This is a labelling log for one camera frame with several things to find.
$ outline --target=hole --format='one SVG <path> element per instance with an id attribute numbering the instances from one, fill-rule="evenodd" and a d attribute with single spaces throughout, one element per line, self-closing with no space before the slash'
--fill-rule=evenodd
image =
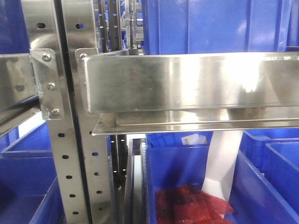
<path id="1" fill-rule="evenodd" d="M 83 23 L 77 23 L 76 28 L 77 29 L 84 29 L 84 24 Z"/>
<path id="2" fill-rule="evenodd" d="M 44 29 L 46 27 L 46 24 L 44 24 L 43 22 L 39 22 L 37 24 L 37 27 L 40 28 L 40 29 Z"/>

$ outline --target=white label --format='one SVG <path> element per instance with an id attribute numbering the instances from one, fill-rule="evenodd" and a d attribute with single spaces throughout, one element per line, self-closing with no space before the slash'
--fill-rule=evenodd
<path id="1" fill-rule="evenodd" d="M 204 135 L 192 134 L 182 138 L 183 145 L 199 145 L 207 144 L 206 137 Z"/>

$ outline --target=blue storage bin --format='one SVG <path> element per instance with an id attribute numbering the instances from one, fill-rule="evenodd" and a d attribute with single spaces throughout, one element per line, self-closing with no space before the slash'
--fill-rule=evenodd
<path id="1" fill-rule="evenodd" d="M 258 129 L 244 132 L 240 150 L 262 172 L 267 170 L 266 144 L 299 141 L 299 128 Z"/>
<path id="2" fill-rule="evenodd" d="M 156 224 L 155 191 L 188 183 L 202 187 L 208 147 L 146 149 L 147 208 L 150 224 Z M 235 212 L 225 216 L 234 224 L 297 224 L 298 214 L 239 152 L 229 199 Z"/>
<path id="3" fill-rule="evenodd" d="M 145 0 L 149 55 L 285 51 L 292 0 Z"/>
<path id="4" fill-rule="evenodd" d="M 0 54 L 29 53 L 21 0 L 0 0 Z"/>
<path id="5" fill-rule="evenodd" d="M 299 0 L 293 0 L 292 4 L 287 50 L 299 50 Z"/>
<path id="6" fill-rule="evenodd" d="M 63 216 L 64 209 L 56 178 L 29 224 L 59 224 Z"/>
<path id="7" fill-rule="evenodd" d="M 265 177 L 299 214 L 299 142 L 267 144 Z"/>
<path id="8" fill-rule="evenodd" d="M 153 133 L 146 135 L 146 141 L 149 147 L 182 146 L 182 138 L 192 134 L 205 136 L 207 144 L 210 145 L 213 132 Z"/>
<path id="9" fill-rule="evenodd" d="M 55 177 L 52 157 L 0 157 L 0 222 L 28 224 Z"/>
<path id="10" fill-rule="evenodd" d="M 32 131 L 19 138 L 1 152 L 2 156 L 52 156 L 51 142 L 46 123 L 34 128 Z"/>
<path id="11" fill-rule="evenodd" d="M 19 129 L 17 127 L 11 130 L 9 133 L 2 136 L 0 138 L 0 152 L 2 152 L 3 149 L 7 148 L 18 138 L 19 138 Z"/>

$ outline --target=metal beam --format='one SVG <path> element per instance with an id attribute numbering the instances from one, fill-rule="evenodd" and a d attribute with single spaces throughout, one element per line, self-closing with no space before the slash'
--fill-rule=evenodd
<path id="1" fill-rule="evenodd" d="M 90 113 L 299 106 L 298 52 L 85 59 Z"/>

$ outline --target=stainless steel shelf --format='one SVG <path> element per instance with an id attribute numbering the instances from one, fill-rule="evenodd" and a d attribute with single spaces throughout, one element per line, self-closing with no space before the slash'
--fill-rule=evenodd
<path id="1" fill-rule="evenodd" d="M 299 126 L 298 52 L 85 58 L 93 135 Z"/>
<path id="2" fill-rule="evenodd" d="M 0 112 L 37 96 L 29 54 L 0 55 Z"/>

